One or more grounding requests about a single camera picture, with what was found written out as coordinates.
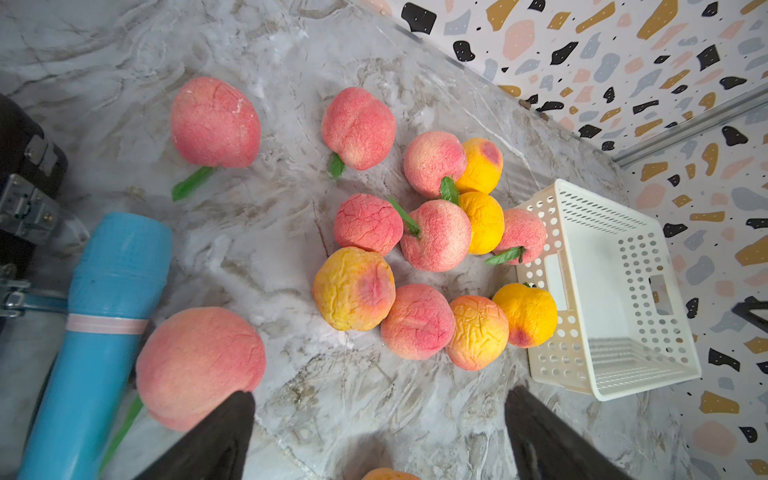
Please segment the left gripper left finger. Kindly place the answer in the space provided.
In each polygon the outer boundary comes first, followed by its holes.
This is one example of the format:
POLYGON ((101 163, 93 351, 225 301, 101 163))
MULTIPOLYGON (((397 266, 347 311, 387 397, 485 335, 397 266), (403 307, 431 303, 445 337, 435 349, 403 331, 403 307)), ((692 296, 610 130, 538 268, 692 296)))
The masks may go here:
POLYGON ((235 392, 141 472, 140 479, 240 479, 253 432, 255 401, 235 392))

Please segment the white perforated plastic basket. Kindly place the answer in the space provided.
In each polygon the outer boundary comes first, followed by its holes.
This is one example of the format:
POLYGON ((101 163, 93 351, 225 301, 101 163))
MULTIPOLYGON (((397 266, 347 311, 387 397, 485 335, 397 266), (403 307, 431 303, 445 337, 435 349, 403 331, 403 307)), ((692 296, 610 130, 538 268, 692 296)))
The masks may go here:
POLYGON ((547 237, 517 278, 558 309, 553 336, 528 351, 533 380, 609 401, 700 377, 657 220, 562 179, 520 207, 547 237))

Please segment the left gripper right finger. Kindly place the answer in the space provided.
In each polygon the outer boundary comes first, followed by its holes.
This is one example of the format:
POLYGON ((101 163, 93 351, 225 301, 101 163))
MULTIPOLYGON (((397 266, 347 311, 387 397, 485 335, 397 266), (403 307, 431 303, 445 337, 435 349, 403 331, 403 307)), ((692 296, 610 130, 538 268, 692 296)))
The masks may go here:
POLYGON ((522 386, 507 394, 505 425, 522 479, 627 479, 522 386))

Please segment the right aluminium corner post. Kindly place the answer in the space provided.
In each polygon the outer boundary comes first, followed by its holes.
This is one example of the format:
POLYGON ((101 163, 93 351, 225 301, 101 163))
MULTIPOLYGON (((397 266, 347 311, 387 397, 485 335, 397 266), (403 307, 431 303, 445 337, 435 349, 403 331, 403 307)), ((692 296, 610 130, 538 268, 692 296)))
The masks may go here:
POLYGON ((764 82, 755 89, 716 106, 691 120, 666 129, 662 134, 620 151, 612 156, 612 160, 616 166, 626 168, 646 157, 656 155, 670 146, 688 141, 710 128, 730 122, 756 108, 762 108, 766 104, 767 83, 764 82))

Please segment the yellow peach back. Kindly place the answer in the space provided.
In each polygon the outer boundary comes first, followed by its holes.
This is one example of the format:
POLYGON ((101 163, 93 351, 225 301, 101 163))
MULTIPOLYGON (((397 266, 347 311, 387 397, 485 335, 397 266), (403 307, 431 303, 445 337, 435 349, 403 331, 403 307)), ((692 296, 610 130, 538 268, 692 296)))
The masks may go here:
POLYGON ((490 194, 498 185, 504 166, 503 155, 490 140, 472 138, 462 144, 467 159, 463 175, 456 181, 458 191, 490 194))

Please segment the black case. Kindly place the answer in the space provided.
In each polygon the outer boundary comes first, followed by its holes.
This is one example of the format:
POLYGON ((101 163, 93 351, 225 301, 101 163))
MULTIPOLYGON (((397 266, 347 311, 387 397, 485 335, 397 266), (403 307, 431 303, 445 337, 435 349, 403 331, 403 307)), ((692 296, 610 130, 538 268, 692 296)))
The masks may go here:
POLYGON ((60 218, 56 196, 68 159, 43 128, 8 96, 1 97, 1 320, 20 312, 6 303, 37 248, 60 218))

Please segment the orange pink peach front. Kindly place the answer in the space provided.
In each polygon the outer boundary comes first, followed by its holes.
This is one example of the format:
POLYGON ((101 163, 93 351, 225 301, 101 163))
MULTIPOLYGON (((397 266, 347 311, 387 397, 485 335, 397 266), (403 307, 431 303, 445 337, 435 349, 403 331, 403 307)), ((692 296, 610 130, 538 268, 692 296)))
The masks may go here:
POLYGON ((450 303, 456 328, 446 352, 452 363, 466 371, 479 371, 505 350, 509 323, 501 307, 491 299, 466 295, 450 303))

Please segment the blue cylindrical tube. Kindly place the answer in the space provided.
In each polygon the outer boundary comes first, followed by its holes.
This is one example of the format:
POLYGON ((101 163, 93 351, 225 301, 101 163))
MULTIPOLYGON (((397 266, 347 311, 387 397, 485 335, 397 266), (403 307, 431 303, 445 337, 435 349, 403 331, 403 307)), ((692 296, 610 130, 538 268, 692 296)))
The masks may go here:
POLYGON ((171 230, 144 216, 110 213, 92 233, 74 270, 63 344, 19 478, 97 477, 171 259, 171 230))

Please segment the orange red lone peach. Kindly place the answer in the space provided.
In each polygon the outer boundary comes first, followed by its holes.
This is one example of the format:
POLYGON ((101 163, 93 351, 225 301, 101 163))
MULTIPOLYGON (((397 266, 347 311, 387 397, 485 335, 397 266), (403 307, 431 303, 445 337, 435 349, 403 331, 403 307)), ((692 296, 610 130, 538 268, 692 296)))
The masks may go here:
POLYGON ((381 467, 366 473, 362 480, 420 480, 420 478, 406 472, 381 467))

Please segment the yellow pink peach front left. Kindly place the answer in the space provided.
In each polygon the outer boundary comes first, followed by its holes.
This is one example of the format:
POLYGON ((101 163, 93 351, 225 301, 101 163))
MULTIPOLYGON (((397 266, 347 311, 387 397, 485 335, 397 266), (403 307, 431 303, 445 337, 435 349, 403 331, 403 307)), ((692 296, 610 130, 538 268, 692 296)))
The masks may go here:
POLYGON ((314 301, 338 331, 369 331, 389 314, 396 296, 394 275, 384 257, 357 247, 333 253, 315 276, 314 301))

